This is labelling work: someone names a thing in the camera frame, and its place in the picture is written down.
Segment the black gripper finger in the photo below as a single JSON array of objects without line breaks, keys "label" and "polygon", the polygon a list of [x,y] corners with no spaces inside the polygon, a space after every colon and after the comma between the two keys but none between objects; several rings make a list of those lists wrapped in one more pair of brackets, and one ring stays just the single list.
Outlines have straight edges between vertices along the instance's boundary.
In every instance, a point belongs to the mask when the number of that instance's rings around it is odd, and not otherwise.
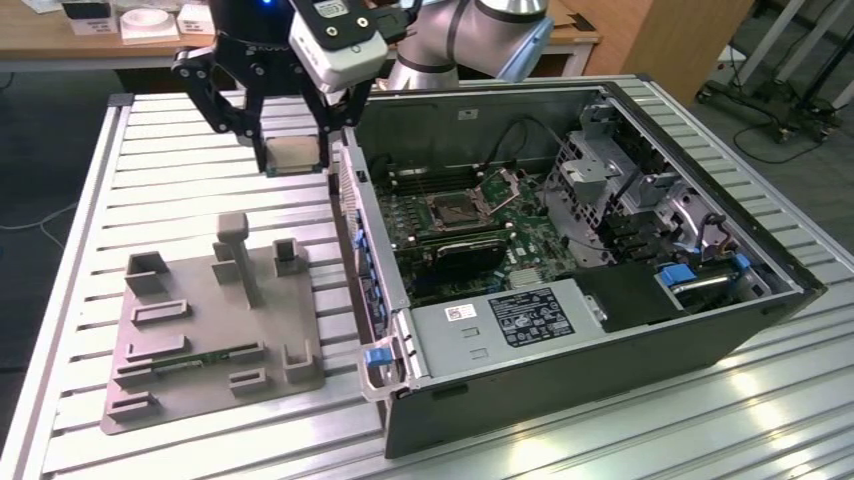
[{"label": "black gripper finger", "polygon": [[258,170],[267,170],[267,153],[262,129],[263,90],[244,84],[244,104],[238,108],[222,95],[215,80],[214,50],[182,48],[176,51],[171,71],[183,81],[187,95],[208,125],[218,133],[232,132],[238,141],[254,150]]},{"label": "black gripper finger", "polygon": [[327,95],[319,91],[311,94],[311,113],[318,126],[319,165],[327,168],[331,163],[330,137],[343,127],[354,127],[360,120],[368,96],[372,90],[371,83],[359,83],[335,92],[338,100],[331,103]]}]

